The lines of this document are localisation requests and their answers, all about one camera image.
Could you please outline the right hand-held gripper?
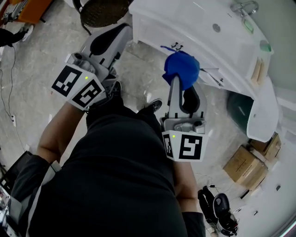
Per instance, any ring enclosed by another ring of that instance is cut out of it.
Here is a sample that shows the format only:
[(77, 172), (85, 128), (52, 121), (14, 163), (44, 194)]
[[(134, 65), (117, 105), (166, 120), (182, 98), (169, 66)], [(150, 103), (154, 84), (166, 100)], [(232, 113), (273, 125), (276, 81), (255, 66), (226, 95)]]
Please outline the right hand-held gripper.
[(189, 91), (189, 111), (183, 108), (182, 81), (176, 75), (170, 85), (168, 114), (200, 114), (200, 117), (162, 117), (162, 139), (167, 158), (175, 162), (201, 162), (209, 136), (206, 135), (204, 115), (207, 99), (201, 86), (195, 82)]

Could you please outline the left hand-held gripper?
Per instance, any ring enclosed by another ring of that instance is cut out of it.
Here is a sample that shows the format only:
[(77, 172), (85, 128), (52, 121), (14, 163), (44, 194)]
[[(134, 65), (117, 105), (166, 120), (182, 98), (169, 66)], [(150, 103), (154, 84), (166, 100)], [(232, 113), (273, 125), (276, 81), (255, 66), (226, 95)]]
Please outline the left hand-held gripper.
[(131, 34), (127, 23), (94, 32), (80, 52), (69, 54), (57, 67), (51, 91), (83, 111), (93, 103), (107, 99), (116, 81), (113, 64), (131, 40)]

